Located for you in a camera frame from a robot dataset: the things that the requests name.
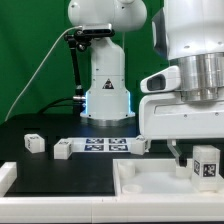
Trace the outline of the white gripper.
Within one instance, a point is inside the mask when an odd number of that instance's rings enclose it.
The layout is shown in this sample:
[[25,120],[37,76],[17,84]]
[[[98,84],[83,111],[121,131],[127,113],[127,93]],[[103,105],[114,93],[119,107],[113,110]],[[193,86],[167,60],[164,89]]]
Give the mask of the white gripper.
[[180,167],[187,158],[174,139],[224,138],[224,88],[211,101],[184,103],[179,92],[150,94],[139,105],[140,134],[150,140],[167,140]]

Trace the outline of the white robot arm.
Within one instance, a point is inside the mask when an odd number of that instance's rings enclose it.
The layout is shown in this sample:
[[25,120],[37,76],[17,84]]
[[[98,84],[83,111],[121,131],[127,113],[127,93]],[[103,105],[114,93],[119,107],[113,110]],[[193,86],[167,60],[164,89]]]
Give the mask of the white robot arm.
[[[92,49],[82,117],[100,125],[131,117],[124,52],[110,37],[147,19],[142,0],[71,0],[79,48]],[[152,19],[155,50],[169,62],[140,83],[139,128],[149,142],[224,138],[224,0],[164,0]]]

